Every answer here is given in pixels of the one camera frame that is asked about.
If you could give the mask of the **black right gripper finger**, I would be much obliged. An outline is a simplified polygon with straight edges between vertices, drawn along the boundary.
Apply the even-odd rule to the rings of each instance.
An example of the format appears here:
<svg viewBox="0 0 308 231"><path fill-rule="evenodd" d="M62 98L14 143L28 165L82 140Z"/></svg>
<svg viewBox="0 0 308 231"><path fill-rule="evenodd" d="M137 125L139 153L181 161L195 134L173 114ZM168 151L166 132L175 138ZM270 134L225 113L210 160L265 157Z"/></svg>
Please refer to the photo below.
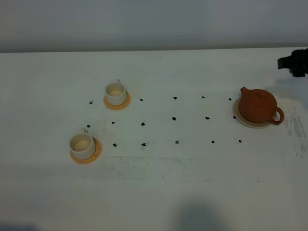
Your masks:
<svg viewBox="0 0 308 231"><path fill-rule="evenodd" d="M277 60L277 67L278 69L292 69L292 65L293 65L293 58L292 56L287 56L287 57L283 57L283 58L279 58Z"/></svg>

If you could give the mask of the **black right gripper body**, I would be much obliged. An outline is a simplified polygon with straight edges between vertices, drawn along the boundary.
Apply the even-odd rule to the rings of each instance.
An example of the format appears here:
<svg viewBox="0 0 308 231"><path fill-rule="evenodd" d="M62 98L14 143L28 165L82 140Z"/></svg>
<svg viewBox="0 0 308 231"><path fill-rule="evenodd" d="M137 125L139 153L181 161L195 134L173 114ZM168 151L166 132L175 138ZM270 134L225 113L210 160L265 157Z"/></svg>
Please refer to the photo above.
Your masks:
<svg viewBox="0 0 308 231"><path fill-rule="evenodd" d="M294 50L291 53L291 69L293 77L305 77L308 73L308 49Z"/></svg>

